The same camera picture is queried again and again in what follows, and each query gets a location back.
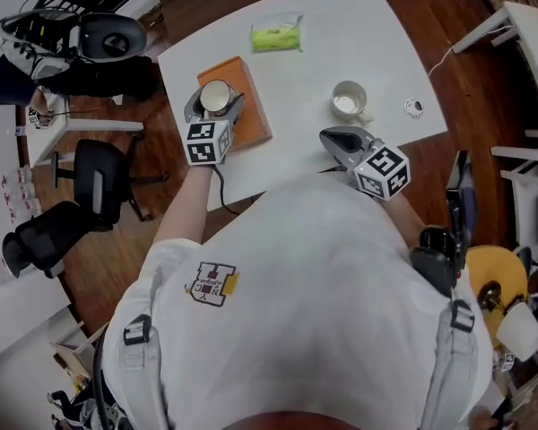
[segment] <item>dark brown floor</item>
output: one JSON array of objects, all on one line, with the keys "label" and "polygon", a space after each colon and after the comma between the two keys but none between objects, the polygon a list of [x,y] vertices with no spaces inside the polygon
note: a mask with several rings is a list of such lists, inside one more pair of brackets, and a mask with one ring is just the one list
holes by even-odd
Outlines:
[{"label": "dark brown floor", "polygon": [[[166,2],[163,8],[166,21],[152,29],[150,53],[154,56],[170,46],[169,43],[255,0],[162,1]],[[489,15],[481,0],[387,1],[427,70],[452,43]],[[492,48],[481,43],[460,56],[451,55],[434,72],[432,83],[449,132],[403,147],[412,166],[412,182],[405,194],[427,223],[447,224],[444,195],[447,177],[456,151],[467,149],[473,157],[480,214],[474,243],[513,245],[511,193],[498,176],[499,168],[489,148],[536,143],[525,142],[523,134],[527,126],[538,127],[538,100],[525,62],[514,44]],[[91,108],[95,103],[91,99],[78,99],[74,101],[74,109]],[[136,188],[140,205],[154,215],[154,222],[139,223],[129,207],[124,206],[122,219],[113,232],[88,235],[65,258],[65,284],[77,313],[90,330],[110,318],[121,295],[136,279],[160,216],[186,170],[165,97],[141,105],[112,104],[95,116],[142,120],[148,137],[137,152],[134,174],[146,176],[168,170],[172,178],[165,185]],[[113,142],[121,149],[128,141],[124,133],[73,133],[64,137],[58,150],[72,151],[83,137]],[[63,182],[56,191],[51,187],[48,168],[36,168],[34,177],[45,208],[72,199],[70,183]],[[248,202],[243,204],[239,207],[245,208]],[[231,219],[224,211],[212,212],[208,217],[207,236]]]}]

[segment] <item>brown cardboard box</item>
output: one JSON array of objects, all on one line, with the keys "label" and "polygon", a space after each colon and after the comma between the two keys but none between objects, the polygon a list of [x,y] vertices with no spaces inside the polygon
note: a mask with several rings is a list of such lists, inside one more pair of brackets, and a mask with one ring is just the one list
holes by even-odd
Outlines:
[{"label": "brown cardboard box", "polygon": [[197,80],[201,86],[211,80],[224,80],[238,94],[245,94],[245,106],[238,122],[233,127],[235,135],[230,151],[243,150],[272,137],[251,73],[241,57],[232,57],[205,72],[199,73]]}]

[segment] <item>strap buckle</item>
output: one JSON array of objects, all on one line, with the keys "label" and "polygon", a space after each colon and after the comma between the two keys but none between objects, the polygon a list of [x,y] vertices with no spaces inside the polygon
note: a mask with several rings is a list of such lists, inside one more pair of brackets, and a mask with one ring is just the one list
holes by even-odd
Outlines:
[{"label": "strap buckle", "polygon": [[462,299],[456,299],[452,302],[452,328],[470,333],[474,328],[474,313],[468,303]]},{"label": "strap buckle", "polygon": [[132,346],[149,342],[151,327],[152,318],[147,314],[141,314],[124,328],[124,343]]}]

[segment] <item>chair seat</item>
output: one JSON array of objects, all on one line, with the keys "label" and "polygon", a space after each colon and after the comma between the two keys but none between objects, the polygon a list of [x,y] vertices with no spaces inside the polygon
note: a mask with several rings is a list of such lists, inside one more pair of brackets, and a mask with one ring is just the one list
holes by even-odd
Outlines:
[{"label": "chair seat", "polygon": [[102,179],[100,218],[112,225],[119,221],[122,202],[130,195],[126,155],[110,143],[80,140],[74,158],[74,199],[84,209],[94,210],[94,177]]}]

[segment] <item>black pants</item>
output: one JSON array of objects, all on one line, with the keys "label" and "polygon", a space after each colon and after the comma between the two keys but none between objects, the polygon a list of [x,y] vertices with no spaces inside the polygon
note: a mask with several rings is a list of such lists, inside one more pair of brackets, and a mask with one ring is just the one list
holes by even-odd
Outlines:
[{"label": "black pants", "polygon": [[149,57],[136,56],[107,64],[75,60],[68,70],[39,84],[65,96],[114,97],[121,94],[146,100],[158,89],[157,66]]}]

